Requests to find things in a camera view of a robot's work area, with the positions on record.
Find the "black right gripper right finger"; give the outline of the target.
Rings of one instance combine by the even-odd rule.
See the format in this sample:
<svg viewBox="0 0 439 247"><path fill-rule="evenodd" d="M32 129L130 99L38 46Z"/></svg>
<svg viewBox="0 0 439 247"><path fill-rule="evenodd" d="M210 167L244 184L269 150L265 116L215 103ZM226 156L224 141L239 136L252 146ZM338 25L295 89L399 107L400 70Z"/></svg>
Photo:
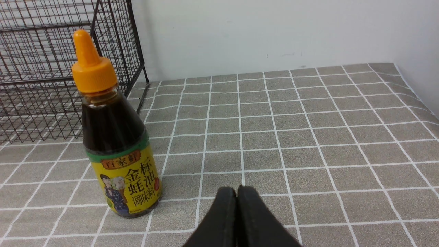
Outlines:
<svg viewBox="0 0 439 247"><path fill-rule="evenodd" d="M237 246L301 247L281 225L254 187L241 185L237 191Z"/></svg>

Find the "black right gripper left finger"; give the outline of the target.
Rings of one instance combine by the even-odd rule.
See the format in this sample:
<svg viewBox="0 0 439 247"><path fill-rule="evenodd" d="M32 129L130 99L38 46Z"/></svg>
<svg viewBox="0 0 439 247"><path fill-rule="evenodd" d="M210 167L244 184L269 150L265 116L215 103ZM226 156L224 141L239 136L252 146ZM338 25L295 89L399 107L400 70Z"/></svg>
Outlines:
<svg viewBox="0 0 439 247"><path fill-rule="evenodd" d="M237 197L231 187L220 187L204 219L184 247L235 247Z"/></svg>

